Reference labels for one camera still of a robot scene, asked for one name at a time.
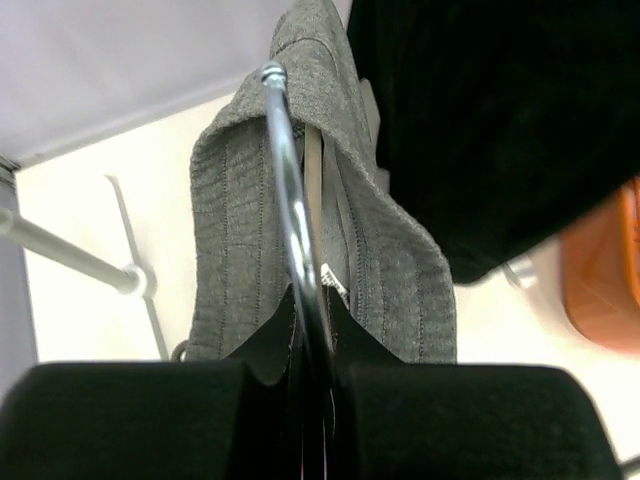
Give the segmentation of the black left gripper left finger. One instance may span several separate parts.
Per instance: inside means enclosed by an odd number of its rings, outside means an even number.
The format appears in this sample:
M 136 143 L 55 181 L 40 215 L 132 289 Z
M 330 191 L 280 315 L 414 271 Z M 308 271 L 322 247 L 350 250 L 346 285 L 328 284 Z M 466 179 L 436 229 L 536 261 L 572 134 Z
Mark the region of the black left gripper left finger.
M 294 301 L 220 361 L 48 363 L 1 406 L 5 479 L 296 479 Z

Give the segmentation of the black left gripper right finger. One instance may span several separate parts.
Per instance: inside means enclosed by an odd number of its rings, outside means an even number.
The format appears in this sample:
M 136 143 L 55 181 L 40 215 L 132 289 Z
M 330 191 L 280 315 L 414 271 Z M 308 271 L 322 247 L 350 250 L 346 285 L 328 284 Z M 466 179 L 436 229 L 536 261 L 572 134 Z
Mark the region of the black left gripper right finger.
M 618 479 L 596 408 L 545 366 L 411 364 L 361 327 L 334 290 L 340 387 L 332 479 Z

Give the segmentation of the grey shorts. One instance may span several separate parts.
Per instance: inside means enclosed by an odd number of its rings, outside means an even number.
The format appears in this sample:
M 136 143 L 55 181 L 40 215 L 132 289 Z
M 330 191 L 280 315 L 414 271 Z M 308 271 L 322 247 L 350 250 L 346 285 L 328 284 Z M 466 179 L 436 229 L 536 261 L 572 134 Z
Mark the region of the grey shorts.
M 288 75 L 295 144 L 324 143 L 321 265 L 352 317 L 400 359 L 452 363 L 456 309 L 447 261 L 381 187 L 365 104 L 340 16 L 298 1 L 270 49 Z M 186 356 L 219 359 L 276 310 L 290 277 L 258 73 L 194 146 L 190 161 L 196 298 Z

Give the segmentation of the black shorts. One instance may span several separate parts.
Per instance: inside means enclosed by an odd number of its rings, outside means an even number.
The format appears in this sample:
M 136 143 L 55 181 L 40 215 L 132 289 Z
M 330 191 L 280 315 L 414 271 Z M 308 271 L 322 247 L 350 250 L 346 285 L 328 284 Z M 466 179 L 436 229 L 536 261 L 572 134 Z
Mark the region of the black shorts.
M 639 172 L 635 1 L 356 1 L 392 197 L 478 281 Z

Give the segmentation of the grey clothes hanger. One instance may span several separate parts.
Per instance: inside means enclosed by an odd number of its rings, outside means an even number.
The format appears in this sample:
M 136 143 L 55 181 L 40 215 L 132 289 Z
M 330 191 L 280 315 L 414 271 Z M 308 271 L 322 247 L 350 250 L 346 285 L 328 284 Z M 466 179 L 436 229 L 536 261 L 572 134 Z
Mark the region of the grey clothes hanger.
M 314 377 L 328 390 L 335 384 L 334 347 L 288 107 L 286 69 L 269 61 L 262 67 L 260 81 L 265 88 L 275 185 L 296 309 Z

